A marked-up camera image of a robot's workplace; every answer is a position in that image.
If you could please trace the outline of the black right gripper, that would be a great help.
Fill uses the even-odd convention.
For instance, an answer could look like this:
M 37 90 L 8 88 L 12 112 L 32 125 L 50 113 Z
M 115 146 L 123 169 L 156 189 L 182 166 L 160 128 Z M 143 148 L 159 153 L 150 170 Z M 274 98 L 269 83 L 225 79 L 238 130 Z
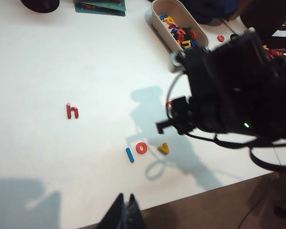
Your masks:
M 179 135 L 185 135 L 196 128 L 208 133 L 228 132 L 221 120 L 221 106 L 213 99 L 195 102 L 193 97 L 179 97 L 166 103 L 166 114 L 166 120 L 156 123 L 159 134 L 171 126 Z

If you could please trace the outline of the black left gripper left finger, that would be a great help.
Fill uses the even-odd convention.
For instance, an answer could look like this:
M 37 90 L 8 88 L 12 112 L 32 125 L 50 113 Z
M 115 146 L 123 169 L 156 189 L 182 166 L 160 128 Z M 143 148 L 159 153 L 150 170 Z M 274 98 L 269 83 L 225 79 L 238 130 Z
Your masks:
M 105 216 L 97 225 L 97 229 L 122 229 L 124 217 L 124 198 L 120 193 Z

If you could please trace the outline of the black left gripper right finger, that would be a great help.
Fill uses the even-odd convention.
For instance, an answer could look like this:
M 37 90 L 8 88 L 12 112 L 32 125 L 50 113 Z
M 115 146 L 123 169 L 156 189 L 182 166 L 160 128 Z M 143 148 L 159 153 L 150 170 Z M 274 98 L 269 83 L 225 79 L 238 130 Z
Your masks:
M 146 224 L 141 214 L 140 207 L 134 194 L 130 195 L 129 201 L 124 208 L 123 229 L 145 229 Z

